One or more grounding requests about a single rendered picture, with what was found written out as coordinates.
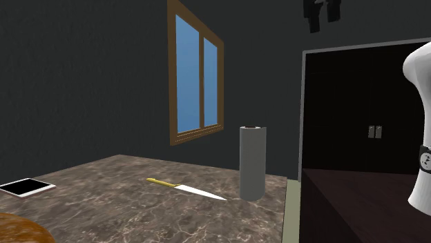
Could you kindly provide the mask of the white tablet with black screen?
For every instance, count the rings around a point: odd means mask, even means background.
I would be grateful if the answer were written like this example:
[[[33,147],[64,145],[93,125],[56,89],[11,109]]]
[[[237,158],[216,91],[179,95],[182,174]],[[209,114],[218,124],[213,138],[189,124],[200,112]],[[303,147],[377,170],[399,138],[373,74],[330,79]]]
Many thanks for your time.
[[[49,184],[32,178],[25,178],[0,185],[0,192],[20,199],[26,199],[54,188],[56,188],[54,184]]]

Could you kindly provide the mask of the yellow-handled kitchen knife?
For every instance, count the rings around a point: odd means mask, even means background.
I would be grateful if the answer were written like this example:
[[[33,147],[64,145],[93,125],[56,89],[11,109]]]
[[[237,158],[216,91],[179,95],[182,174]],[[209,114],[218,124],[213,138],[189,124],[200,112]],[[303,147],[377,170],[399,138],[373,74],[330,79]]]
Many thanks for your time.
[[[215,195],[213,193],[209,193],[209,192],[206,192],[206,191],[194,188],[194,187],[190,187],[190,186],[187,186],[187,185],[184,185],[184,184],[172,184],[172,183],[160,181],[160,180],[155,179],[155,178],[146,178],[146,181],[152,182],[154,184],[159,184],[159,185],[167,186],[167,187],[170,187],[170,188],[176,188],[176,189],[181,190],[181,191],[186,191],[186,192],[189,192],[189,193],[194,193],[194,194],[205,196],[205,197],[210,197],[210,198],[217,199],[217,200],[224,200],[224,201],[227,200],[227,199],[225,199],[223,197],[220,197],[218,195]]]

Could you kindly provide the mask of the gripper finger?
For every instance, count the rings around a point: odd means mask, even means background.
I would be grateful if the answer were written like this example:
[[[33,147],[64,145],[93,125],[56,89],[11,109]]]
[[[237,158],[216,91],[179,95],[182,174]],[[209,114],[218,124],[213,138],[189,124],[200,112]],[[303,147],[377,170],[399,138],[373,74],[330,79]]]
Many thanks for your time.
[[[309,32],[315,33],[320,30],[320,3],[317,0],[303,0],[303,16],[308,20]]]
[[[327,0],[327,21],[329,23],[341,19],[341,0]]]

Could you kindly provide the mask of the brown mottled round object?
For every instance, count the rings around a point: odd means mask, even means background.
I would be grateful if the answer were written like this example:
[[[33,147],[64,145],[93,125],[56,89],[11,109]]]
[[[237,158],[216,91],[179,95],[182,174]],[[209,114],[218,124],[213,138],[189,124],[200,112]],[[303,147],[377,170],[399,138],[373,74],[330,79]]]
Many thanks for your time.
[[[0,243],[56,243],[50,232],[24,217],[0,213]]]

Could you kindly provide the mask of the brown-framed window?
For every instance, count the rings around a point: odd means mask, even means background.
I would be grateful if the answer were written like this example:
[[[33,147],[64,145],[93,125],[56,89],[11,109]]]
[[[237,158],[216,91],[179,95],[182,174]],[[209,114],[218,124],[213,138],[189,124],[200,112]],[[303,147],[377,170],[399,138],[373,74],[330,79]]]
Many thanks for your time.
[[[170,145],[224,129],[224,43],[180,0],[167,0]]]

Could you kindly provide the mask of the grey paper towel roll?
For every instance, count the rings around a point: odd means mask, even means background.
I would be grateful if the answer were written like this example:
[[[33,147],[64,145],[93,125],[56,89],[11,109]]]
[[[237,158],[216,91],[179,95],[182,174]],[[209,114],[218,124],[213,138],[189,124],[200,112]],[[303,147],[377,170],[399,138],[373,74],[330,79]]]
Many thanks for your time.
[[[265,194],[266,140],[266,127],[240,127],[240,198],[249,202]]]

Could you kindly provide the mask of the grey-framed dark doorway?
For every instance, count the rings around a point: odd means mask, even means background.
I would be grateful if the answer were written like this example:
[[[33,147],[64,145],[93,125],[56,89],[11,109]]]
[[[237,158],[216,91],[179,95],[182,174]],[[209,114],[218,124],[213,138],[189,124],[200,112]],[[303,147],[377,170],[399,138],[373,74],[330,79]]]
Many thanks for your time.
[[[423,41],[304,53],[302,167],[416,174],[424,111],[403,75]]]

